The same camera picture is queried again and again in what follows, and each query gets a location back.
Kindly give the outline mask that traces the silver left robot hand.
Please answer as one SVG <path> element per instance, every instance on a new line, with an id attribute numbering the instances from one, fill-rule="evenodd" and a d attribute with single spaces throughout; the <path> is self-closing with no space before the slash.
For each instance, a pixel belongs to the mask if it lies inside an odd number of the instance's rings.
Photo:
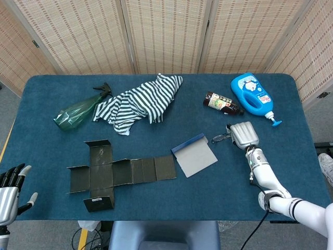
<path id="1" fill-rule="evenodd" d="M 38 192 L 34 192 L 27 203 L 19 207 L 21 189 L 31 168 L 31 165 L 22 163 L 1 173 L 1 227 L 12 224 L 17 216 L 35 205 Z"/>

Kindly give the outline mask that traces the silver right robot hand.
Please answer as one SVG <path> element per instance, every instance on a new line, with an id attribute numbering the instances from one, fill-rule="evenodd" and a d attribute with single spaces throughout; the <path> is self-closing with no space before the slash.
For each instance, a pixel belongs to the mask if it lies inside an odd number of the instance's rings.
<path id="1" fill-rule="evenodd" d="M 250 121 L 227 124 L 226 131 L 231 136 L 232 143 L 243 151 L 249 146 L 259 145 L 259 137 Z"/>

